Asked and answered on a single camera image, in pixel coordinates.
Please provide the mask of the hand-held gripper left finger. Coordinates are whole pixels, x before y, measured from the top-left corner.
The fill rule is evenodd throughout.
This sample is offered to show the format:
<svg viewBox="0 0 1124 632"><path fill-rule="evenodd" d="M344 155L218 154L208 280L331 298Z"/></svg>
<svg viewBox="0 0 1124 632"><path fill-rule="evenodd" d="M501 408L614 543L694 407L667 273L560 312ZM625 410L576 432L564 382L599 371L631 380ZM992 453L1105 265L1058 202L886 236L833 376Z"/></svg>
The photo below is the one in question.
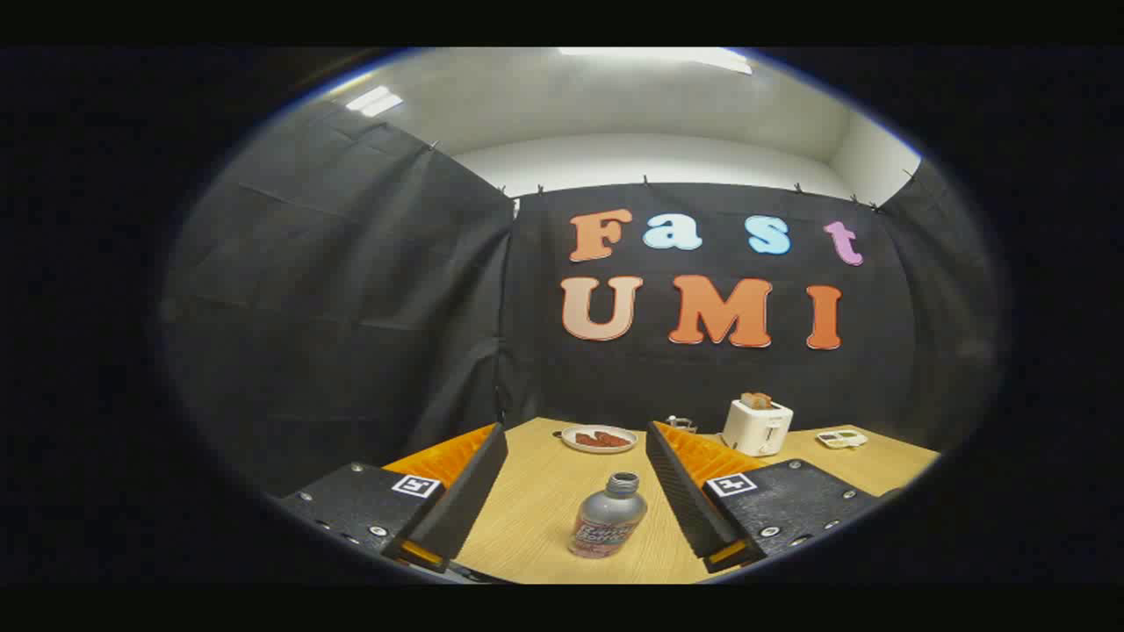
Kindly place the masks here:
<svg viewBox="0 0 1124 632"><path fill-rule="evenodd" d="M342 464L277 503L380 563L441 574L465 547L507 455L495 423L395 463Z"/></svg>

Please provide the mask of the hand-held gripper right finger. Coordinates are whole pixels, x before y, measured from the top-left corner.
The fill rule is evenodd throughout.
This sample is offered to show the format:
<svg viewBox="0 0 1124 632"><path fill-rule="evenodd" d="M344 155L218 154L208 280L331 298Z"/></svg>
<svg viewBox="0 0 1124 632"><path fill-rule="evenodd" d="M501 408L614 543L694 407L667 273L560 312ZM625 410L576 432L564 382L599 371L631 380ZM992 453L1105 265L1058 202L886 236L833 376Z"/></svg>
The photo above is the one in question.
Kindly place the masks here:
<svg viewBox="0 0 1124 632"><path fill-rule="evenodd" d="M651 421L645 453L687 543L711 574L786 556L846 527L882 497L808 463L763 463Z"/></svg>

